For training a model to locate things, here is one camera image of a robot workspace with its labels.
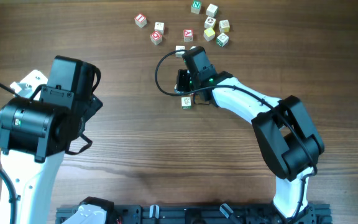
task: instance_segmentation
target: wooden surface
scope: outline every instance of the wooden surface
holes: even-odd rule
[[[56,55],[102,71],[96,95],[104,107],[86,124],[93,147],[65,156],[50,223],[57,207],[87,196],[141,205],[273,199],[275,178],[251,125],[213,106],[182,110],[180,98],[157,90],[155,66],[175,45],[202,45],[218,71],[257,91],[301,98],[326,145],[308,199],[330,203],[335,223],[358,223],[358,1],[215,1],[218,21],[231,23],[225,48],[202,36],[209,3],[203,1],[200,15],[190,13],[191,1],[0,5],[6,85],[33,69],[48,76]],[[142,29],[134,22],[140,12],[147,16]],[[158,46],[149,36],[156,21],[166,25]],[[194,30],[194,42],[183,42],[186,28]],[[168,58],[161,86],[173,91],[184,67]],[[10,98],[0,90],[0,109]]]

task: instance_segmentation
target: black base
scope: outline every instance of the black base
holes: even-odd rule
[[[243,224],[282,224],[282,220],[271,204],[255,204],[245,206],[232,206],[235,216]],[[70,208],[58,208],[56,213],[56,224],[63,223],[71,217],[78,206]],[[233,224],[220,211],[219,206],[194,206],[194,207],[160,207],[159,218],[149,218],[150,207],[139,205],[116,205],[113,222],[121,217],[122,224]],[[304,216],[299,219],[297,224],[330,224],[331,209],[329,205],[308,204],[304,210]]]

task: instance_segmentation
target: cube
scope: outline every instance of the cube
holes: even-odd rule
[[[176,50],[184,50],[185,49],[185,46],[177,46],[176,47]],[[181,51],[181,52],[176,52],[175,53],[175,56],[176,57],[181,57],[181,55],[183,55],[185,52],[184,51]]]
[[[193,1],[193,4],[191,5],[191,12],[195,14],[199,14],[201,10],[201,2],[200,1]]]
[[[212,28],[204,30],[204,38],[206,41],[213,40],[215,38],[215,31]]]
[[[209,4],[208,8],[206,9],[206,15],[214,18],[218,13],[218,7],[214,4]]]
[[[164,34],[164,23],[163,22],[155,22],[154,31],[158,31],[160,34]]]
[[[223,47],[229,42],[229,37],[225,33],[221,33],[221,35],[216,38],[216,43]]]
[[[145,16],[143,16],[142,14],[139,14],[135,17],[135,23],[136,25],[138,25],[140,28],[142,28],[143,26],[146,25],[147,23],[147,19]]]
[[[182,109],[191,109],[191,98],[190,97],[182,97],[181,98],[181,108]]]
[[[206,20],[205,20],[204,28],[205,29],[208,29],[208,28],[214,29],[215,23],[216,23],[216,19],[208,16],[208,18],[206,18]]]
[[[193,30],[185,29],[183,31],[183,38],[185,39],[185,42],[193,41]]]
[[[151,35],[150,38],[152,39],[152,42],[155,45],[158,45],[159,43],[162,42],[162,35],[158,32],[158,31],[154,31]]]
[[[219,31],[220,32],[229,32],[230,24],[228,20],[220,21],[219,22]]]

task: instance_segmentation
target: white plastic part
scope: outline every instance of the white plastic part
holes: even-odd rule
[[[64,224],[105,224],[107,212],[95,205],[81,205]]]
[[[227,78],[221,81],[218,85],[230,85],[237,86],[244,90],[247,90],[261,99],[264,99],[270,105],[277,106],[279,98],[265,96],[257,91],[246,87],[241,84],[236,78]],[[251,120],[254,119],[259,113],[269,111],[270,108],[263,105],[261,102],[257,101],[252,96],[247,93],[243,93],[239,90],[234,90],[232,88],[215,88],[212,90],[215,102],[219,107],[228,109],[235,112],[238,116],[248,121],[251,124]]]
[[[296,206],[298,205],[301,188],[302,188],[302,177],[306,174],[312,173],[313,168],[308,167],[304,171],[300,172],[296,179],[289,181],[287,179],[280,179],[276,177],[276,195],[274,196],[273,203],[277,210],[286,218],[290,218],[294,215]],[[299,212],[308,205],[306,199],[306,193],[308,191],[309,178],[306,178],[305,191],[303,192],[302,206]]]
[[[8,155],[1,153],[1,164],[5,173],[11,179],[17,202],[16,224],[46,223],[49,213],[50,197],[57,171],[63,161],[65,152],[48,156],[44,163],[34,162],[34,155],[9,150]],[[9,192],[2,183],[0,201],[0,224],[10,220],[11,205]]]
[[[15,93],[19,96],[29,98],[39,85],[47,84],[47,82],[48,78],[45,77],[45,75],[38,70],[33,70],[19,83],[14,82],[10,85],[10,87],[14,89]],[[40,94],[41,93],[38,93],[34,99],[38,100],[40,98]]]

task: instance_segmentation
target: tabletop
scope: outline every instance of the tabletop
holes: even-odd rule
[[[224,47],[203,37],[209,3],[219,7],[218,21],[230,22]],[[85,131],[93,146],[65,156],[49,222],[57,207],[87,196],[139,205],[271,202],[275,177],[252,126],[211,105],[183,110],[180,97],[155,86],[155,66],[165,54],[176,45],[200,45],[217,71],[263,94],[303,101],[326,146],[308,200],[331,204],[334,223],[358,223],[358,1],[202,4],[200,14],[191,13],[191,1],[0,4],[1,82],[34,69],[48,76],[56,55],[102,73],[95,95],[104,106]],[[139,13],[147,18],[143,28],[134,21]],[[150,40],[155,22],[166,27],[158,45]],[[184,29],[193,29],[192,42],[183,41]],[[180,58],[164,61],[163,89],[173,91],[181,68]],[[0,89],[0,109],[11,97]]]

